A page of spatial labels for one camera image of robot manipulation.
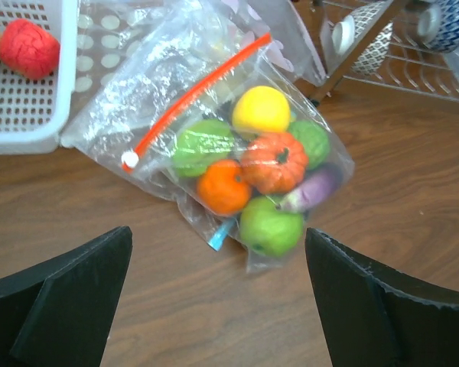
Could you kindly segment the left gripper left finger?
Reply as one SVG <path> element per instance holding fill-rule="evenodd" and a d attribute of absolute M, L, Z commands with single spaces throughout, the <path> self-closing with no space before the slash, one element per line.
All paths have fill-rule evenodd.
<path fill-rule="evenodd" d="M 98 366 L 132 255 L 114 228 L 0 279 L 0 366 Z"/>

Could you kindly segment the orange toy pumpkin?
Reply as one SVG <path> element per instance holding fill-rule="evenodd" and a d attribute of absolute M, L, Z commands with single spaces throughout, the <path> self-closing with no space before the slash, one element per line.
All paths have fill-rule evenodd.
<path fill-rule="evenodd" d="M 261 194 L 287 193 L 304 179 L 308 156 L 288 132 L 265 133 L 240 158 L 244 178 Z"/>

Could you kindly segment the green apple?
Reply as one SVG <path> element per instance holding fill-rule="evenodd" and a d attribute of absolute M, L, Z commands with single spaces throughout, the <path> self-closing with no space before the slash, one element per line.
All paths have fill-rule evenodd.
<path fill-rule="evenodd" d="M 239 219 L 239 239 L 260 255 L 281 258 L 302 237 L 304 217 L 277 208 L 279 196 L 258 196 L 249 201 Z"/>

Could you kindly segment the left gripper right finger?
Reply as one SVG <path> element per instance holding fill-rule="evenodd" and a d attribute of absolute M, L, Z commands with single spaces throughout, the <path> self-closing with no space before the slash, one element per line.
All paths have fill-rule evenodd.
<path fill-rule="evenodd" d="M 309 228 L 305 254 L 334 366 L 459 366 L 459 291 Z"/>

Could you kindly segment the small orange tangerine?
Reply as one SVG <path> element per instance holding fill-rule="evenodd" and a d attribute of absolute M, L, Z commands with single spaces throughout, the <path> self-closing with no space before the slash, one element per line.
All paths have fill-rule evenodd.
<path fill-rule="evenodd" d="M 252 196 L 237 161 L 223 159 L 211 164 L 197 181 L 197 195 L 203 205 L 218 216 L 240 212 Z"/>

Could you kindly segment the purple eggplant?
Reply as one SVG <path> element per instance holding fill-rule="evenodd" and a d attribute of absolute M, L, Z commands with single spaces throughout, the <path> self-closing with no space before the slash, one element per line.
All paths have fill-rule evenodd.
<path fill-rule="evenodd" d="M 324 202 L 343 181 L 340 168 L 333 164 L 323 164 L 314 170 L 309 178 L 276 204 L 276 209 L 288 213 L 303 213 Z"/>

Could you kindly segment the green toy pepper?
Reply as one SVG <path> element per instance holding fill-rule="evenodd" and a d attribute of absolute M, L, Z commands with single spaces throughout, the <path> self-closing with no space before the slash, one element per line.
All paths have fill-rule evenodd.
<path fill-rule="evenodd" d="M 172 155 L 179 177 L 198 177 L 214 162 L 225 159 L 233 150 L 235 138 L 230 126 L 217 119 L 203 119 L 183 130 Z"/>

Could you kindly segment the yellow lemon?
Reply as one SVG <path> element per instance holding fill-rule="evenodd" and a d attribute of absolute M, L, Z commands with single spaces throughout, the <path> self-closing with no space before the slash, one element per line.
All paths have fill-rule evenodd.
<path fill-rule="evenodd" d="M 238 132 L 285 132 L 290 121 L 286 96 L 270 86 L 248 89 L 233 108 L 232 123 Z"/>

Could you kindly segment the clear bag orange zipper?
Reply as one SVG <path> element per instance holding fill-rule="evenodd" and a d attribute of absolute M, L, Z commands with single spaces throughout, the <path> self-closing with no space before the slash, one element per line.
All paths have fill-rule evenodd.
<path fill-rule="evenodd" d="M 341 140 L 271 64 L 270 34 L 199 78 L 121 155 L 131 175 L 165 175 L 207 218 L 207 244 L 247 251 L 249 271 L 279 266 L 311 214 L 352 176 Z"/>

